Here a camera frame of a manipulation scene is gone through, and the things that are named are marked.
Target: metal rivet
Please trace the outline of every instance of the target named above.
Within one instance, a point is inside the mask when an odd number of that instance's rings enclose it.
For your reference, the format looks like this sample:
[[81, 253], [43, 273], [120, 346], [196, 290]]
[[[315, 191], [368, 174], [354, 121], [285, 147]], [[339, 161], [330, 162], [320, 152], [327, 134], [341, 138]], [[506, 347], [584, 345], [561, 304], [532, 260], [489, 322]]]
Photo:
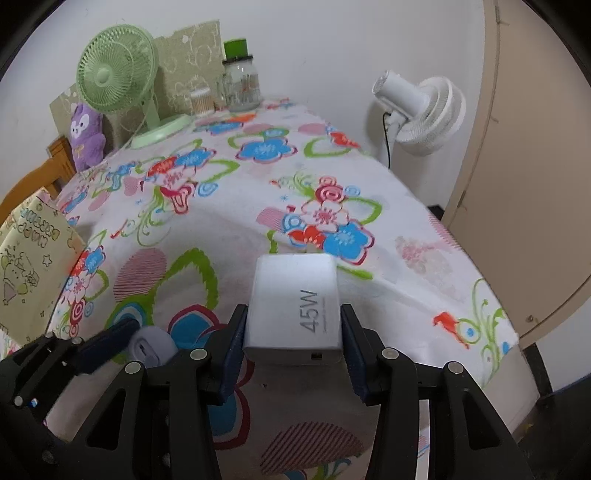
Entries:
[[387, 358], [388, 360], [396, 360], [398, 358], [398, 355], [400, 355], [398, 353], [398, 350], [396, 350], [395, 348], [385, 348], [384, 350], [382, 350], [382, 356], [384, 358]]
[[45, 463], [49, 463], [50, 465], [53, 465], [55, 463], [53, 453], [51, 453], [49, 450], [43, 450], [41, 452], [41, 460], [43, 460]]
[[196, 348], [189, 356], [191, 357], [191, 360], [203, 360], [205, 357], [207, 357], [207, 350], [203, 348]]
[[130, 362], [125, 365], [125, 373], [126, 374], [136, 374], [141, 370], [142, 366], [139, 362]]
[[447, 367], [451, 373], [456, 375], [464, 371], [464, 366], [460, 362], [449, 362]]

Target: purple plush toy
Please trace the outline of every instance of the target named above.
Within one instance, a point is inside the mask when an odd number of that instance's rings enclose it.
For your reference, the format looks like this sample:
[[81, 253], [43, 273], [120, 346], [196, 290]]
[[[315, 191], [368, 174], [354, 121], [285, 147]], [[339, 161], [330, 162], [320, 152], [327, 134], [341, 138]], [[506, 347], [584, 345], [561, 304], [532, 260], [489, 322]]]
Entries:
[[105, 148], [103, 115], [85, 103], [78, 103], [72, 115], [70, 143], [77, 171], [98, 165]]

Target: wooden chair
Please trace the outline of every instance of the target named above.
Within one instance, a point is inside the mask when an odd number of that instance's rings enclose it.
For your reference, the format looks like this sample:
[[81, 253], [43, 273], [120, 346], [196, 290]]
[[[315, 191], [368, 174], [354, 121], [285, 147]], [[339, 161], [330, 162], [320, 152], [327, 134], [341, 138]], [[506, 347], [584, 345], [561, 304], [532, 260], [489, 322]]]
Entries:
[[41, 187], [45, 187], [51, 194], [51, 198], [55, 199], [61, 191], [57, 181], [61, 179], [66, 184], [76, 174], [72, 161], [72, 150], [66, 137], [59, 137], [53, 142], [49, 146], [49, 152], [51, 158], [39, 168], [27, 173], [0, 203], [0, 223]]

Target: white fan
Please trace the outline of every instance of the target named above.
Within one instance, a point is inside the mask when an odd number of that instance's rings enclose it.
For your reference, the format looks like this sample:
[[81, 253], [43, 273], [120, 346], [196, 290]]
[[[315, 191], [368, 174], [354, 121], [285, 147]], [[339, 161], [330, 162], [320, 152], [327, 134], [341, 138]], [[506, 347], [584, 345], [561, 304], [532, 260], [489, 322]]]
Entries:
[[374, 95], [390, 112], [387, 141], [398, 142], [412, 155], [427, 156], [441, 148], [460, 128], [466, 115], [462, 91], [445, 77], [419, 85], [388, 70], [375, 82]]

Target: beige decorative board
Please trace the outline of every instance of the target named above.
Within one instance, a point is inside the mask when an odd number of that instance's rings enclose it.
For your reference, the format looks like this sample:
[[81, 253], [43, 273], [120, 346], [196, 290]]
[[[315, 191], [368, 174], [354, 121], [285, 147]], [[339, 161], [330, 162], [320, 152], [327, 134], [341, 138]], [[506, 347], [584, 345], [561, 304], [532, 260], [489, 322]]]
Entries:
[[[216, 94], [216, 81], [223, 73], [219, 20], [177, 30], [169, 37], [155, 38], [154, 44], [159, 56], [154, 93], [161, 119], [177, 113], [191, 113], [189, 93], [197, 88], [209, 86]], [[78, 101], [74, 84], [49, 106], [58, 133], [67, 138], [70, 138], [72, 112]], [[139, 107], [105, 115], [105, 155], [127, 142], [143, 118]]]

